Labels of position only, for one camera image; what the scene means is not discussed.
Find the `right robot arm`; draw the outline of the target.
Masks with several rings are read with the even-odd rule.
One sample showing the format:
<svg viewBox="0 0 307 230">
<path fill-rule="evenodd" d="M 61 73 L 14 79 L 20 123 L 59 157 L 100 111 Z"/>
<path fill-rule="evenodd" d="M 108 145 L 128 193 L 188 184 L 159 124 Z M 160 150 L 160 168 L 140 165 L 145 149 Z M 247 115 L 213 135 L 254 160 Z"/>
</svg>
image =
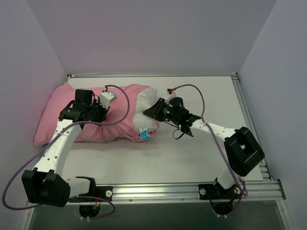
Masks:
<svg viewBox="0 0 307 230">
<path fill-rule="evenodd" d="M 213 185 L 217 197 L 223 198 L 229 194 L 230 187 L 247 176 L 264 159 L 261 146 L 247 127 L 233 129 L 205 122 L 200 116 L 190 113 L 180 97 L 169 100 L 160 98 L 143 114 L 159 122 L 170 121 L 190 137 L 214 142 L 219 150 L 223 144 L 225 151 L 222 152 L 222 158 L 227 171 L 217 177 Z"/>
</svg>

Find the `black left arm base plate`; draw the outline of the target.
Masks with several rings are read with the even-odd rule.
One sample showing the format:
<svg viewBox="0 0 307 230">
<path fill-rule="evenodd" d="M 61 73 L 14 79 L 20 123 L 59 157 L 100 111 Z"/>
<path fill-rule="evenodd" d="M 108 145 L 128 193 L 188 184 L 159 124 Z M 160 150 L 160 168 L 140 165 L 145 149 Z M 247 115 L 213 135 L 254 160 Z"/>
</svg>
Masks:
<svg viewBox="0 0 307 230">
<path fill-rule="evenodd" d="M 92 196 L 93 198 L 81 198 L 81 196 Z M 101 198 L 107 201 L 112 201 L 113 187 L 112 186 L 92 186 L 89 192 L 81 194 L 78 197 L 73 197 L 69 199 L 71 203 L 81 203 L 81 202 L 96 202 L 97 198 Z"/>
</svg>

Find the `pink pillowcase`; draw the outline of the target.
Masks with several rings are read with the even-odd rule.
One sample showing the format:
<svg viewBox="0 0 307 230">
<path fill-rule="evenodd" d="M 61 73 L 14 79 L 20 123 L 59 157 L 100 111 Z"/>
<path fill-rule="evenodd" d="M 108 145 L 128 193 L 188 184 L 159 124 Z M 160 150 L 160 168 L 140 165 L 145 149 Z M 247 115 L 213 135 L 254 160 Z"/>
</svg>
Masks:
<svg viewBox="0 0 307 230">
<path fill-rule="evenodd" d="M 142 113 L 157 102 L 157 90 L 139 84 L 110 90 L 117 95 L 117 98 L 106 115 L 106 125 L 86 124 L 76 141 L 103 143 L 116 138 L 127 138 L 134 142 L 141 142 L 139 129 L 142 127 L 148 128 L 153 138 L 159 128 L 159 122 Z M 75 89 L 67 83 L 55 89 L 40 119 L 34 137 L 34 146 L 38 147 L 51 141 L 61 110 L 74 97 Z"/>
</svg>

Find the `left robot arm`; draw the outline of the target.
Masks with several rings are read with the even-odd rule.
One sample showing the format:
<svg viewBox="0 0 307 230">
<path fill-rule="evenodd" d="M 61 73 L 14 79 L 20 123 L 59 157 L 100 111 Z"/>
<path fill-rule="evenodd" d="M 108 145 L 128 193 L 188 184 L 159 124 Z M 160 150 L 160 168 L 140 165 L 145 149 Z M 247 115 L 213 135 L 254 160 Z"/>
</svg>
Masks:
<svg viewBox="0 0 307 230">
<path fill-rule="evenodd" d="M 107 90 L 95 96 L 91 90 L 77 89 L 74 100 L 60 112 L 52 140 L 32 170 L 22 174 L 22 183 L 30 203 L 64 207 L 70 199 L 81 196 L 86 201 L 96 197 L 95 179 L 86 176 L 63 179 L 64 163 L 86 122 L 105 121 L 116 94 Z"/>
</svg>

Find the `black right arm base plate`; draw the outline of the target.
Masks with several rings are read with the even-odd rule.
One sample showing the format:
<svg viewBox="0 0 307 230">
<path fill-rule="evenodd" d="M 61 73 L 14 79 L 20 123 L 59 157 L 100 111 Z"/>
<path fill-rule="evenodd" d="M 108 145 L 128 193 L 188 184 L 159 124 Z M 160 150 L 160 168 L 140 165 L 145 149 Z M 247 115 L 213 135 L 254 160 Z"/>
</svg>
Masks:
<svg viewBox="0 0 307 230">
<path fill-rule="evenodd" d="M 236 189 L 236 185 L 232 185 L 228 189 L 224 189 L 218 183 L 216 184 L 199 184 L 198 191 L 200 200 L 231 200 L 240 196 L 240 190 Z"/>
</svg>

